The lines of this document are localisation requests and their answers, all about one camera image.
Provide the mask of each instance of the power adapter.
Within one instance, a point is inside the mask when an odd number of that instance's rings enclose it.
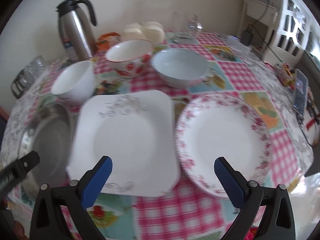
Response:
[[[241,35],[241,38],[240,38],[240,42],[244,46],[249,46],[251,44],[252,38],[253,38],[252,32],[250,32],[248,30],[244,30],[242,32],[242,35]]]

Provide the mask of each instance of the tablecloth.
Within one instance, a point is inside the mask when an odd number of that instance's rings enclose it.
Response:
[[[163,84],[151,66],[139,77],[122,79],[110,68],[103,53],[97,53],[93,58],[97,92],[123,94],[160,90],[172,97],[176,117],[199,94],[219,91],[242,98],[258,111],[272,136],[274,159],[264,186],[284,183],[291,190],[300,174],[304,174],[312,164],[313,152],[298,127],[291,103],[273,69],[254,54],[245,54],[228,45],[225,35],[202,33],[188,45],[175,44],[171,35],[166,33],[164,44],[154,46],[154,53],[167,47],[198,52],[211,67],[204,82],[186,90],[174,89]],[[22,157],[18,156],[22,132],[37,109],[57,100],[50,94],[50,88],[66,65],[66,59],[54,62],[49,74],[17,101],[4,135],[0,154],[2,166]],[[75,119],[79,110],[79,107],[70,107]],[[21,185],[12,190],[9,197],[22,203],[23,210],[31,215],[34,203]],[[220,239],[239,212],[229,200],[215,198],[199,190],[183,172],[175,188],[164,197],[100,194],[95,205],[87,211],[105,237],[142,240]],[[66,208],[64,213],[69,228],[75,238],[79,238]],[[260,210],[256,223],[262,214],[263,210]]]

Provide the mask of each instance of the person's hand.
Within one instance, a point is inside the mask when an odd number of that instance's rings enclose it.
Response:
[[[2,210],[6,209],[7,206],[8,206],[8,202],[5,199],[0,201],[0,209],[2,209]],[[19,223],[18,221],[14,221],[14,230],[13,231],[19,240],[28,240],[28,238],[24,234],[23,225],[21,223]]]

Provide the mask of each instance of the wall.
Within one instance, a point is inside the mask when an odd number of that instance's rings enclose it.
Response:
[[[15,98],[10,84],[36,55],[51,62],[64,53],[55,7],[63,0],[23,0],[0,35],[0,106],[8,113]],[[174,11],[194,12],[207,31],[236,34],[243,0],[90,0],[98,26],[95,37],[133,22],[158,21],[170,28]]]

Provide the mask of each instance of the thermos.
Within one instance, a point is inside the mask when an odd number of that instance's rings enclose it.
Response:
[[[71,61],[87,60],[97,52],[89,20],[79,3],[88,7],[90,20],[96,26],[96,16],[89,0],[64,0],[57,6],[60,38]]]

